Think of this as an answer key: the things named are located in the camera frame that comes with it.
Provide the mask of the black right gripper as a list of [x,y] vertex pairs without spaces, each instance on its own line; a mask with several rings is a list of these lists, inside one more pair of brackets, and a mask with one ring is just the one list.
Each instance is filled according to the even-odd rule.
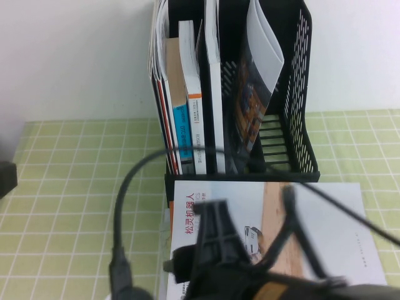
[[176,249],[164,262],[176,283],[189,284],[185,299],[347,299],[346,284],[328,277],[309,244],[306,254],[321,282],[270,271],[284,253],[282,266],[301,273],[295,242],[274,242],[251,264],[225,200],[199,202],[194,213],[200,217],[196,244]]

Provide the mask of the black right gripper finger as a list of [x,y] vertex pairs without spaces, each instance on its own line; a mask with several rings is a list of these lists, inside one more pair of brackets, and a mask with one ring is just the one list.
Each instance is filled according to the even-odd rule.
[[260,269],[306,277],[306,264],[318,279],[326,272],[319,262],[296,212],[295,187],[289,183],[266,183],[261,228],[257,232],[259,252],[251,261]]

